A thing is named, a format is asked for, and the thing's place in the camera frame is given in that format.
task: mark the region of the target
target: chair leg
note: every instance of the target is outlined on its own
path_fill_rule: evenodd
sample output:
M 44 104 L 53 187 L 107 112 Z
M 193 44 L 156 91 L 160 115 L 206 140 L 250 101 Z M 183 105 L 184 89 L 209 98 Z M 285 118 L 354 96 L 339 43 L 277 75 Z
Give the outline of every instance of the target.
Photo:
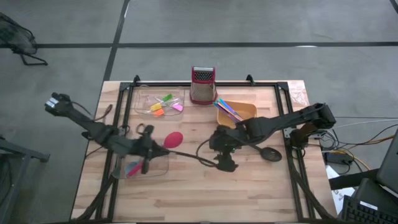
M 30 58 L 34 58 L 36 60 L 39 60 L 39 61 L 41 61 L 41 63 L 27 63 L 27 61 L 25 60 L 24 55 L 26 55 L 26 56 L 28 56 Z M 49 65 L 45 60 L 43 60 L 41 58 L 38 58 L 38 57 L 35 57 L 35 56 L 32 56 L 32 55 L 29 55 L 29 54 L 19 54 L 19 56 L 21 57 L 22 62 L 24 63 L 24 65 L 28 65 L 28 66 L 29 65 Z

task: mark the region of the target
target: clear plastic container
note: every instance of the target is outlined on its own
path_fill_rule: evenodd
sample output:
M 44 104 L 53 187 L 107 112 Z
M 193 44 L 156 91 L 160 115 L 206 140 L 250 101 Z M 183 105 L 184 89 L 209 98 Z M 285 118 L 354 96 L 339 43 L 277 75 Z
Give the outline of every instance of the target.
M 182 87 L 140 86 L 137 93 L 134 109 L 144 119 L 175 120 L 182 114 L 185 99 L 185 90 Z M 164 101 L 168 95 L 171 95 L 170 99 Z
M 141 164 L 143 158 L 140 156 L 126 155 L 118 157 L 114 155 L 113 161 L 116 163 L 112 171 L 113 177 L 117 179 L 137 179 L 149 178 L 165 175 L 169 171 L 169 156 L 161 156 L 149 162 L 147 174 L 141 174 Z

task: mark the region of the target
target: white paper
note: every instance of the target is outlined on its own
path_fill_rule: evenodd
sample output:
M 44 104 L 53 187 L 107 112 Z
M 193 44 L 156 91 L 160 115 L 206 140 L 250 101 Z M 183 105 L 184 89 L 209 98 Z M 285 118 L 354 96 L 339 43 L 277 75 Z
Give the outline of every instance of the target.
M 331 168 L 329 165 L 326 166 L 326 173 L 328 174 L 328 178 L 332 179 L 335 177 L 339 177 L 338 173 Z M 333 201 L 335 202 L 335 207 L 337 214 L 341 212 L 343 209 L 343 200 L 344 200 L 344 195 L 347 196 L 352 196 L 352 194 L 355 192 L 355 189 L 352 187 L 347 187 L 344 189 L 339 189 L 339 190 L 332 190 L 331 194 L 333 196 Z

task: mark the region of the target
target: black chair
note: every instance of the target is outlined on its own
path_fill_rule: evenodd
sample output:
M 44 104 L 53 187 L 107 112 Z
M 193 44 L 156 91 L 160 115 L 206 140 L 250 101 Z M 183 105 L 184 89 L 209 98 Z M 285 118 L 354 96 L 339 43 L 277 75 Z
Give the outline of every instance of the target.
M 48 63 L 38 57 L 33 56 L 37 52 L 37 45 L 33 33 L 20 26 L 8 16 L 0 12 L 0 45 L 12 50 L 12 53 L 18 54 L 24 65 L 48 65 Z M 41 62 L 28 63 L 25 56 L 34 58 Z

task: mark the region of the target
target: orange bowl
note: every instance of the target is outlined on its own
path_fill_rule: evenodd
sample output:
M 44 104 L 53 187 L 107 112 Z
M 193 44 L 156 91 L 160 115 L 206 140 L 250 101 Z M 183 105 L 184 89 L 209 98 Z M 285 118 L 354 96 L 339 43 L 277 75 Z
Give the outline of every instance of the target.
M 243 119 L 255 118 L 257 116 L 257 108 L 251 103 L 239 103 L 233 101 L 226 101 L 232 109 L 234 109 Z M 236 128 L 234 121 L 229 118 L 224 112 L 217 111 L 217 122 L 228 126 L 230 128 Z

